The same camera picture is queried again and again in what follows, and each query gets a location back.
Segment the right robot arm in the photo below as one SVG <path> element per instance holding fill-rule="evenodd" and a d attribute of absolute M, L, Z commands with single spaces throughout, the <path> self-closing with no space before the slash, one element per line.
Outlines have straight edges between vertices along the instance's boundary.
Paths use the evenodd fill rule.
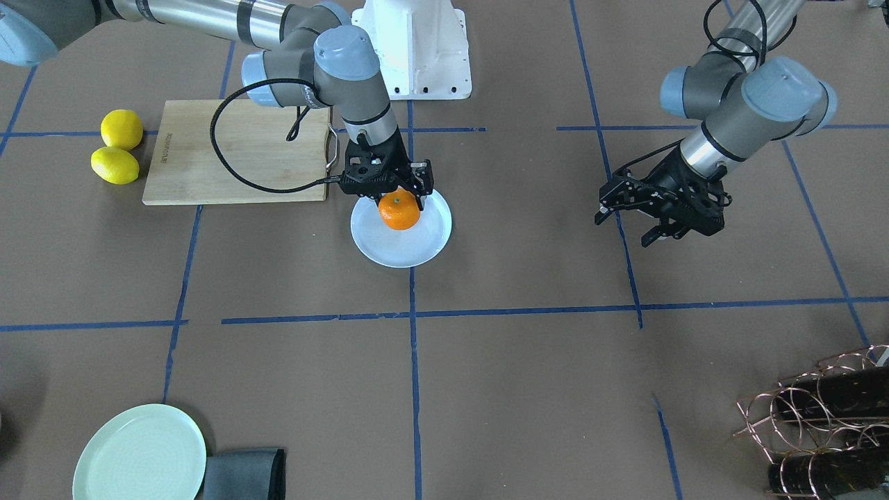
<path fill-rule="evenodd" d="M 347 195 L 376 203 L 399 192 L 419 210 L 434 191 L 431 162 L 407 155 L 378 55 L 368 32 L 340 4 L 298 6 L 285 1 L 3 1 L 2 61 L 34 67 L 108 20 L 181 26 L 256 47 L 242 63 L 242 88 L 210 120 L 210 144 L 226 105 L 248 94 L 261 106 L 334 108 L 349 136 L 335 183 Z"/>

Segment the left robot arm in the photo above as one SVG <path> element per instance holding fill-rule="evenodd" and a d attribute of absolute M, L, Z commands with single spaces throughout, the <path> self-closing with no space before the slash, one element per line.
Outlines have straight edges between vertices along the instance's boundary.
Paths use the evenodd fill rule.
<path fill-rule="evenodd" d="M 695 65 L 671 69 L 660 87 L 663 110 L 699 124 L 658 149 L 645 177 L 625 164 L 600 187 L 596 224 L 613 213 L 638 211 L 657 219 L 641 238 L 680 240 L 724 228 L 731 195 L 724 177 L 772 140 L 804 136 L 832 120 L 835 90 L 796 60 L 768 56 L 796 25 L 802 1 L 749 1 L 717 34 Z"/>

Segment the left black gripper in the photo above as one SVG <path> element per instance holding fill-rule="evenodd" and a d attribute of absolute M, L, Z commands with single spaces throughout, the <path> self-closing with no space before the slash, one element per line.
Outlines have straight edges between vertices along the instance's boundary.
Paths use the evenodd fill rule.
<path fill-rule="evenodd" d="M 723 230 L 724 209 L 731 203 L 731 195 L 723 188 L 722 179 L 728 173 L 724 162 L 715 165 L 715 173 L 701 175 L 686 164 L 676 147 L 647 177 L 638 179 L 631 173 L 632 165 L 663 151 L 659 148 L 628 162 L 600 187 L 594 224 L 600 226 L 625 210 L 656 218 L 658 224 L 641 237 L 644 248 L 666 238 L 680 240 L 689 231 L 712 236 Z"/>

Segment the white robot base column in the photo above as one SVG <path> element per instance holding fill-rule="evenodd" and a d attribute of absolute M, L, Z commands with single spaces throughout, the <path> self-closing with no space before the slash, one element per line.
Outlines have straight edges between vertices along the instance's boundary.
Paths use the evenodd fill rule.
<path fill-rule="evenodd" d="M 452 2 L 366 1 L 351 22 L 372 39 L 392 101 L 470 98 L 466 18 Z"/>

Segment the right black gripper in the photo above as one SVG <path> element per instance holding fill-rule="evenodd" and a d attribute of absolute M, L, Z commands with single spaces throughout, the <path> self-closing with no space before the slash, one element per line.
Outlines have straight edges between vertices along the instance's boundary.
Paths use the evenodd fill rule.
<path fill-rule="evenodd" d="M 380 144 L 368 142 L 366 133 L 347 143 L 344 169 L 338 181 L 347 195 L 380 199 L 397 188 L 413 193 L 419 211 L 434 191 L 431 161 L 412 162 L 400 131 Z"/>

